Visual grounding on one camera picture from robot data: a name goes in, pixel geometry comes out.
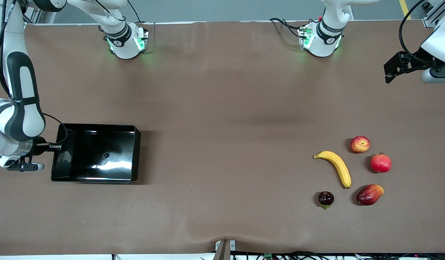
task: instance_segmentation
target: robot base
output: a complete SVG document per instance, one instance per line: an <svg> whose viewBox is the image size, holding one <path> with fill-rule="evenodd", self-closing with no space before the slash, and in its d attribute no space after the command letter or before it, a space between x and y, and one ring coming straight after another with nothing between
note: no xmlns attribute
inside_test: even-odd
<svg viewBox="0 0 445 260"><path fill-rule="evenodd" d="M317 33L314 33L316 32L318 24L319 23L315 22L308 23L298 29L298 35L305 37L305 39L299 38L300 47L302 51L309 51L314 56L327 57L338 48L342 36L340 36L334 44L325 44Z"/></svg>
<svg viewBox="0 0 445 260"><path fill-rule="evenodd" d="M117 46L116 42L107 42L110 45L110 51L121 59L132 59L140 53L145 53L148 40L148 31L137 26L135 23L127 23L132 30L132 35L123 46Z"/></svg>

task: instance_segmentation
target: gray floor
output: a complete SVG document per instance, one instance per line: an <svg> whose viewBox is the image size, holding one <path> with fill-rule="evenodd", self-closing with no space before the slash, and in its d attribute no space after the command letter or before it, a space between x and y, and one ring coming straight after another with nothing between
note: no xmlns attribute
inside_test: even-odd
<svg viewBox="0 0 445 260"><path fill-rule="evenodd" d="M140 19L147 22L307 20L322 15L320 0L130 0ZM417 0L406 0L410 9ZM121 10L127 21L137 18L127 5ZM354 6L356 20L400 20L404 17L398 0L380 0L369 6ZM422 18L426 12L418 8L412 18ZM93 23L81 10L67 4L57 13L54 23Z"/></svg>

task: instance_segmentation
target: metal bracket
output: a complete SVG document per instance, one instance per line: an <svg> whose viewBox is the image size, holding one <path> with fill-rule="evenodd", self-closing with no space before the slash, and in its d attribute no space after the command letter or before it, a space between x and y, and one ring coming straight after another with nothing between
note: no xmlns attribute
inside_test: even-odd
<svg viewBox="0 0 445 260"><path fill-rule="evenodd" d="M308 23L305 26L301 26L297 30L297 32L299 36L304 37L304 38L299 38L301 50L304 51L305 49L311 46L311 42L314 39L312 23Z"/></svg>
<svg viewBox="0 0 445 260"><path fill-rule="evenodd" d="M434 28L437 22L445 15L445 0L434 6L423 18L423 24L426 28Z"/></svg>
<svg viewBox="0 0 445 260"><path fill-rule="evenodd" d="M216 242L216 254L213 260L230 260L230 252L235 250L235 240L219 240Z"/></svg>

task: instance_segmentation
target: yellow floor tape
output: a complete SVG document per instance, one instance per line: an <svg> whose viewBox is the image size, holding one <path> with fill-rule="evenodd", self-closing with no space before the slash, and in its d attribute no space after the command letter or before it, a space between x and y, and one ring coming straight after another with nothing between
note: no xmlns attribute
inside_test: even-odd
<svg viewBox="0 0 445 260"><path fill-rule="evenodd" d="M406 16L407 13L409 13L409 9L407 8L406 0L399 0L399 4L401 5L401 9L402 9L402 12L404 13L404 16Z"/></svg>

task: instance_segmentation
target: brown table surface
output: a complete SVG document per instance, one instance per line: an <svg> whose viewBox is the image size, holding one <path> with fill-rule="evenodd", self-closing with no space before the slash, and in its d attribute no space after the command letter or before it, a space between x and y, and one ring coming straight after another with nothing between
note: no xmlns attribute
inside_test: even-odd
<svg viewBox="0 0 445 260"><path fill-rule="evenodd" d="M36 158L42 172L0 168L0 255L201 253L222 238L241 251L445 253L445 84L420 73L385 84L398 27L350 22L333 56L316 58L272 23L157 25L148 54L120 60L97 26L28 26L43 111L136 125L139 179L54 183L51 153ZM430 32L407 22L408 47ZM55 133L48 120L43 136ZM356 135L368 152L348 151ZM322 150L345 160L351 189L312 159ZM379 152L389 173L367 169ZM356 205L373 183L385 194Z"/></svg>

